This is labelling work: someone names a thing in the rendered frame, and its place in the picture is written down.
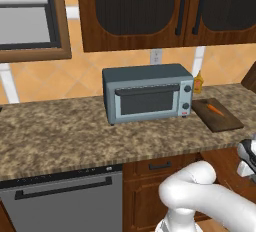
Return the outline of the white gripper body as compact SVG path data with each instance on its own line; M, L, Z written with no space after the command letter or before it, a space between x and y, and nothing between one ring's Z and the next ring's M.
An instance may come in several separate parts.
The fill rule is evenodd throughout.
M242 160L237 167L237 173L241 177L255 177L256 168L252 164L248 164Z

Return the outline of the grey toaster oven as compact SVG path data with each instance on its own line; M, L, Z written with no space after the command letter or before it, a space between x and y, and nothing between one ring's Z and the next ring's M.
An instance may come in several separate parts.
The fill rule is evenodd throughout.
M180 90L164 93L117 96L116 89L179 84ZM191 112L194 78L181 64L105 68L102 70L104 105L110 125L186 117ZM185 92L186 85L191 86ZM182 105L189 103L188 109Z

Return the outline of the wooden framed window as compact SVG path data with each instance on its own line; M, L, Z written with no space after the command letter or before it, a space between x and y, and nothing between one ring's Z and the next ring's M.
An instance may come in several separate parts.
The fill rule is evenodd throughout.
M0 63L71 57L64 0L0 0Z

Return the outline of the brown base cupboard door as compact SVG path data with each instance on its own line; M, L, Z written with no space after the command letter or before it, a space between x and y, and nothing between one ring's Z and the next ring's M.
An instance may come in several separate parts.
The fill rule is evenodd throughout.
M235 147L203 151L201 156L213 166L221 185L256 204L256 184L237 173L240 159Z
M123 232L154 232L168 208L161 202L159 185L167 175L123 180Z

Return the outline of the orange carrot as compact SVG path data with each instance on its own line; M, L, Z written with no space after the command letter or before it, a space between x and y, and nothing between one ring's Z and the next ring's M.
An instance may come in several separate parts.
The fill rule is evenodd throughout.
M216 114L219 114L219 115L221 115L221 116L224 116L224 114L223 114L220 110L218 110L216 107L214 107L214 106L211 105L211 104L207 104L207 108L208 108L209 110L211 110L212 112L216 113Z

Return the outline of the dark wooden cutting board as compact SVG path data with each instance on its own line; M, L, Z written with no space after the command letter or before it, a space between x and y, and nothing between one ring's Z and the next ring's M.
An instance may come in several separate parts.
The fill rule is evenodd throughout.
M207 104L216 107L224 116L209 110ZM192 109L213 133L242 129L244 127L244 124L216 98L193 100Z

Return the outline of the brown wall cupboard door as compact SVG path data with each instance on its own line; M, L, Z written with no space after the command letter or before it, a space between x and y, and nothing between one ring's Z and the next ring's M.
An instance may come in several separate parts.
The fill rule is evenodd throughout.
M256 43L256 0L204 0L198 35L193 35L198 3L189 2L185 46Z
M83 50L86 52L182 47L175 35L180 0L78 0Z

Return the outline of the brown wooden drawer front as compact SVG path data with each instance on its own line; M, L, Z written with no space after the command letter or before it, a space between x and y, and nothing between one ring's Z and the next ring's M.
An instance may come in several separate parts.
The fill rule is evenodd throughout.
M136 177L146 177L160 174L172 174L201 159L202 157L199 153L190 153L138 161L134 164L134 175Z

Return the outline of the white wall socket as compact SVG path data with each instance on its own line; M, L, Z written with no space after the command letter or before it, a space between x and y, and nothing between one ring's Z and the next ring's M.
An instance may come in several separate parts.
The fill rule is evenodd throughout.
M162 63L162 49L152 49L150 51L150 64L151 65L159 65Z

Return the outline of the dark brown knife block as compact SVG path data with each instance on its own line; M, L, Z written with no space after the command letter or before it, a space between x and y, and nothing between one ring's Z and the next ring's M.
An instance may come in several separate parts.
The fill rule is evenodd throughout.
M241 84L256 94L256 61L242 79Z

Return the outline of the yellow mustard bottle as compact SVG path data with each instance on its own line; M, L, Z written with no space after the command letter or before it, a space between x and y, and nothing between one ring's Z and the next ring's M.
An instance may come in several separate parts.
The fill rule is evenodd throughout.
M194 92L196 94L200 94L202 91L203 78L201 76L201 72L198 72L197 76L194 78Z

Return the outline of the grey dishwasher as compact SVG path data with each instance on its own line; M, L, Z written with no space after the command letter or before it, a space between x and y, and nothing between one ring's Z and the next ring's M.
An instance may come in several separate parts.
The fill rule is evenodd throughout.
M25 194L104 181L109 186L15 200ZM122 166L0 181L0 200L17 232L122 232Z

